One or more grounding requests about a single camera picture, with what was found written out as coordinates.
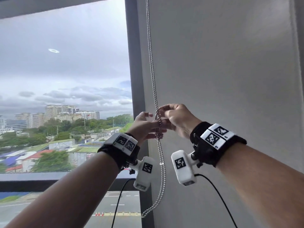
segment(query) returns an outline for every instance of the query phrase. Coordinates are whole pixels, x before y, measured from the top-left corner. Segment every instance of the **cloudy sky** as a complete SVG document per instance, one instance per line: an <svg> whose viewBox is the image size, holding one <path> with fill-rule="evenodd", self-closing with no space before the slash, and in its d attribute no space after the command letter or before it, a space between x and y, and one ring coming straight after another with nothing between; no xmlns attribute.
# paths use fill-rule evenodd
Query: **cloudy sky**
<svg viewBox="0 0 304 228"><path fill-rule="evenodd" d="M0 32L0 115L47 104L132 113L124 0L0 20Z"/></svg>

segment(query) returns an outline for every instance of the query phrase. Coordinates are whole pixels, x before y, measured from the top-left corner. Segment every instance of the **window frame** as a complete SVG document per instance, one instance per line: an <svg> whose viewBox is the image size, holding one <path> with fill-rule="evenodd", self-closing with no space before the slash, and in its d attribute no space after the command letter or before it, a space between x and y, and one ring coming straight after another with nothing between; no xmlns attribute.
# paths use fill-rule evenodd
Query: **window frame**
<svg viewBox="0 0 304 228"><path fill-rule="evenodd" d="M0 19L81 5L96 1L102 0L0 0ZM125 0L125 8L133 115L136 116L140 112L145 111L146 108L142 77L137 0ZM142 159L144 156L149 156L147 141L142 145L138 158ZM67 173L69 172L60 172L60 177L66 175ZM49 172L44 173L44 178L41 180L31 180L31 174L35 173L0 174L0 192L43 192L60 179L60 177L52 176L52 172ZM109 191L120 191L128 179L129 178L116 178L114 183L109 188ZM137 191L137 189L133 187L132 182L128 183L125 186L124 190ZM142 212L153 204L151 187L146 192L139 191L139 197L140 208ZM153 212L150 212L144 219L142 219L142 227L154 228Z"/></svg>

